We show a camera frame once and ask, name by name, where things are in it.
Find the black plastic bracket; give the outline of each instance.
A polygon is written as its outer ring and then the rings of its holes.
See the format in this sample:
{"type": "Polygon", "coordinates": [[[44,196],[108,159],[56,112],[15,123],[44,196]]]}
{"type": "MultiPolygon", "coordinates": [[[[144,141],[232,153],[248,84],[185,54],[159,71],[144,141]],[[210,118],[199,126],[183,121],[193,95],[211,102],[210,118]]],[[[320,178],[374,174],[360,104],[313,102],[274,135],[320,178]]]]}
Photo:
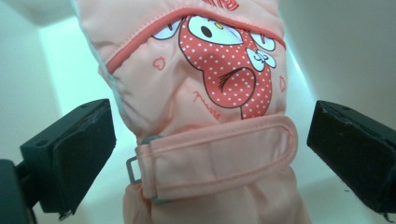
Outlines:
{"type": "Polygon", "coordinates": [[[0,161],[0,223],[32,223],[29,216],[29,222],[6,222],[3,217],[16,218],[18,211],[26,213],[37,202],[45,213],[59,213],[60,219],[75,214],[115,145],[107,99],[81,105],[50,125],[21,146],[24,161],[17,167],[0,161]],[[3,195],[11,193],[20,193],[15,203],[22,210],[4,203],[3,195]]]}
{"type": "Polygon", "coordinates": [[[396,213],[396,131],[343,105],[317,101],[307,144],[377,213],[396,213]]]}

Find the pink glove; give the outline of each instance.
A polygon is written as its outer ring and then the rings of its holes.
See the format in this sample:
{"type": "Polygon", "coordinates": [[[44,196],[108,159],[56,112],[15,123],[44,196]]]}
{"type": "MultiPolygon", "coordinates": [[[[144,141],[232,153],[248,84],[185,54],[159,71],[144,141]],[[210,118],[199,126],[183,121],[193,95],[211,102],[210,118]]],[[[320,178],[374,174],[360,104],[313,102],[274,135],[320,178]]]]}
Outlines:
{"type": "Polygon", "coordinates": [[[289,167],[297,133],[277,5],[77,0],[137,138],[142,184],[126,189],[125,223],[310,223],[289,167]]]}

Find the red polka dot pattern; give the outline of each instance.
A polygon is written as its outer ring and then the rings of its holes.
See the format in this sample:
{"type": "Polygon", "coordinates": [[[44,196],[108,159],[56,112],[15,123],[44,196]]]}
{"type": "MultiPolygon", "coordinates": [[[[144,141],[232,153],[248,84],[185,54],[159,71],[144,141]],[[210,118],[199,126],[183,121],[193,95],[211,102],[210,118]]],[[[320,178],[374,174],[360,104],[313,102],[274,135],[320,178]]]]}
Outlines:
{"type": "Polygon", "coordinates": [[[258,50],[250,33],[236,29],[242,44],[210,43],[190,32],[189,19],[181,24],[179,46],[190,64],[203,71],[212,102],[225,108],[240,107],[241,119],[263,116],[271,102],[271,70],[266,64],[257,71],[250,63],[247,49],[258,50]]]}

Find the cartoon animal face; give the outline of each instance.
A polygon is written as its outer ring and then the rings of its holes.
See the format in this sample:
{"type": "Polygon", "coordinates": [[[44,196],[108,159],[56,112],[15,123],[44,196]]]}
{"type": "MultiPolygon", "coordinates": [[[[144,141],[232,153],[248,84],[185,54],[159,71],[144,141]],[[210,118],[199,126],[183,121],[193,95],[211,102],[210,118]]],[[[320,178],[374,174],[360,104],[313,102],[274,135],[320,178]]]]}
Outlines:
{"type": "Polygon", "coordinates": [[[186,59],[203,72],[214,104],[240,107],[241,119],[265,114],[272,97],[270,67],[275,68],[276,61],[257,46],[272,51],[273,39],[200,16],[169,24],[171,35],[176,32],[173,25],[179,26],[179,47],[186,59]]]}

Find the strap loop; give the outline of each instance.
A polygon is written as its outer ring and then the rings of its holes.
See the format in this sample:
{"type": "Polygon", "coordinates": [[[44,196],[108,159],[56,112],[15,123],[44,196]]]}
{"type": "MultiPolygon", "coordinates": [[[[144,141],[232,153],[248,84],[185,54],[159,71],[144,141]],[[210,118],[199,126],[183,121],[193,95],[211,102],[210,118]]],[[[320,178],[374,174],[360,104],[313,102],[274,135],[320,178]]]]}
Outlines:
{"type": "Polygon", "coordinates": [[[255,182],[289,165],[296,148],[292,121],[271,115],[171,135],[135,150],[144,196],[174,200],[255,182]]]}

